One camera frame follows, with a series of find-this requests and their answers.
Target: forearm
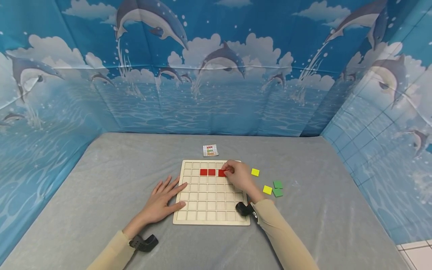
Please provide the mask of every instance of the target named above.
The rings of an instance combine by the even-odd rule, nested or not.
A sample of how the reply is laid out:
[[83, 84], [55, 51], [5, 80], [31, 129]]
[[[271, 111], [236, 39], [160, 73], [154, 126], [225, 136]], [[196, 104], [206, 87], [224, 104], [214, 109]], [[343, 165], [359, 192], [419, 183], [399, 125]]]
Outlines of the forearm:
[[266, 232], [285, 270], [318, 270], [314, 259], [291, 226], [268, 199], [252, 204], [258, 224]]
[[122, 231], [118, 231], [87, 270], [124, 269], [135, 252], [135, 249], [129, 245], [129, 242], [130, 239]]

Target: dolphin print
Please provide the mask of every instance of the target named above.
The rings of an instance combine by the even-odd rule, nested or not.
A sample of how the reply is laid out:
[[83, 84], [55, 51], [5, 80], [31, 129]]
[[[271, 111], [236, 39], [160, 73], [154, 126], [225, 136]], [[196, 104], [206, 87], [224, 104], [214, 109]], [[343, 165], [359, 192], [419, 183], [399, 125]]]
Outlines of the dolphin print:
[[401, 54], [397, 60], [376, 60], [371, 71], [381, 77], [379, 83], [383, 90], [393, 91], [393, 102], [391, 108], [399, 103], [407, 90], [407, 68], [405, 67], [405, 55]]
[[416, 154], [414, 157], [418, 157], [421, 152], [426, 148], [426, 141], [429, 135], [426, 135], [418, 130], [409, 130], [407, 133], [411, 133], [414, 135], [414, 143], [413, 146], [416, 149]]
[[102, 73], [98, 73], [98, 74], [95, 74], [95, 75], [93, 75], [92, 76], [92, 82], [95, 80], [95, 79], [100, 79], [100, 80], [102, 80], [104, 83], [109, 83], [109, 84], [111, 84], [112, 86], [115, 86], [115, 84], [107, 77], [107, 76], [105, 76], [105, 75], [103, 75]]
[[3, 118], [3, 122], [9, 123], [9, 122], [17, 121], [17, 120], [20, 120], [20, 119], [23, 119], [23, 118], [25, 118], [24, 115], [22, 115], [22, 114], [14, 114], [13, 112], [11, 112], [8, 115], [6, 115], [5, 118]]
[[188, 82], [192, 82], [192, 79], [191, 79], [191, 77], [189, 76], [189, 75], [187, 75], [187, 74], [183, 74], [183, 75], [181, 75], [180, 76], [182, 79], [185, 79], [185, 80], [187, 80]]
[[343, 30], [350, 25], [372, 27], [386, 4], [387, 0], [376, 0], [354, 10], [339, 24], [338, 27], [336, 27], [336, 29], [333, 29], [330, 32], [325, 42], [329, 42], [330, 40], [343, 36]]
[[285, 89], [286, 79], [282, 72], [277, 75], [271, 76], [269, 82], [273, 80], [277, 81], [278, 84], [282, 84], [282, 88]]
[[224, 70], [227, 72], [231, 72], [233, 69], [238, 70], [243, 78], [245, 78], [246, 69], [243, 60], [233, 50], [231, 50], [225, 41], [223, 42], [222, 48], [207, 55], [198, 70], [198, 74], [200, 74], [210, 64], [224, 66], [226, 67]]
[[167, 67], [162, 67], [161, 69], [159, 69], [158, 78], [162, 74], [166, 74], [166, 75], [170, 76], [171, 78], [178, 80], [179, 82], [181, 82], [183, 84], [183, 81], [181, 80], [181, 77], [178, 74], [178, 72], [175, 69], [173, 69], [172, 67], [170, 67], [169, 65], [167, 65]]
[[186, 32], [175, 14], [159, 0], [123, 0], [116, 13], [116, 38], [119, 39], [127, 30], [127, 21], [143, 22], [150, 26], [150, 32], [160, 35], [160, 39], [172, 37], [186, 50]]
[[384, 37], [385, 30], [387, 28], [387, 6], [378, 15], [377, 20], [374, 25], [372, 25], [371, 30], [368, 33], [368, 40], [372, 46], [372, 50], [376, 50], [378, 44], [382, 41]]
[[43, 81], [43, 76], [51, 75], [59, 77], [62, 76], [51, 66], [44, 64], [40, 61], [27, 58], [19, 58], [5, 53], [8, 59], [12, 60], [12, 73], [13, 78], [18, 85], [18, 91], [21, 100], [24, 102], [24, 96], [26, 95], [23, 85], [30, 79], [38, 78], [38, 82]]

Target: wooden grid board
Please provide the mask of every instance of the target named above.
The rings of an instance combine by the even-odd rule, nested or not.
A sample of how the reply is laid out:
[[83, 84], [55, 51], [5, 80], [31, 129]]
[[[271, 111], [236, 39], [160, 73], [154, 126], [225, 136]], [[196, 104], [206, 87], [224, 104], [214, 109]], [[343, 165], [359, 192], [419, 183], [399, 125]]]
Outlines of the wooden grid board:
[[239, 202], [247, 205], [246, 193], [235, 188], [226, 177], [219, 176], [218, 171], [225, 162], [226, 160], [183, 160], [178, 184], [187, 182], [188, 185], [177, 194], [176, 203], [184, 201], [186, 206], [174, 213], [174, 224], [251, 224], [248, 216], [241, 216], [235, 210]]

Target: right hand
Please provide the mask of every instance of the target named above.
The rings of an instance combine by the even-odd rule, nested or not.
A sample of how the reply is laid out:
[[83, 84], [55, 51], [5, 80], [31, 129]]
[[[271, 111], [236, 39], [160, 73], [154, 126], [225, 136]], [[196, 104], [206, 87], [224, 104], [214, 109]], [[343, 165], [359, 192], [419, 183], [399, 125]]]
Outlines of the right hand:
[[225, 170], [228, 180], [238, 189], [245, 191], [251, 197], [253, 203], [265, 199], [254, 180], [252, 179], [251, 169], [242, 162], [228, 160], [221, 168]]

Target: hand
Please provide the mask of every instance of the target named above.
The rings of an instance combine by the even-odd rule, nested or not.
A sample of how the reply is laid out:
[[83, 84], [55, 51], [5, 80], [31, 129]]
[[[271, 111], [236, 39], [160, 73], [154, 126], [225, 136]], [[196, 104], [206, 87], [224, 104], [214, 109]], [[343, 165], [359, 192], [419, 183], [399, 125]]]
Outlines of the hand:
[[186, 205], [185, 202], [178, 202], [168, 206], [168, 201], [187, 186], [185, 182], [174, 188], [179, 180], [180, 176], [170, 183], [171, 176], [168, 176], [164, 182], [160, 181], [156, 185], [144, 208], [123, 229], [129, 239], [135, 237], [146, 225], [161, 221]]
[[251, 176], [251, 169], [245, 163], [228, 160], [223, 166], [228, 180], [238, 189], [245, 191], [253, 203], [257, 203], [265, 196], [260, 192]]

